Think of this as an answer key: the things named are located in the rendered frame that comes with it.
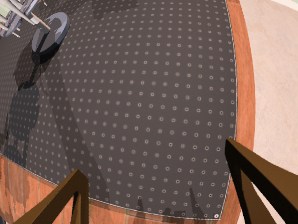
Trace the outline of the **white pipette with blue button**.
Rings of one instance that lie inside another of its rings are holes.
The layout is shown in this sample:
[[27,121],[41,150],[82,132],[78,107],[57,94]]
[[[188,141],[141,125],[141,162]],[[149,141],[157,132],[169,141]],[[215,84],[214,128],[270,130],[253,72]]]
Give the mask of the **white pipette with blue button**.
[[6,19],[4,16],[2,16],[2,15],[0,14],[0,21],[6,23],[7,19]]

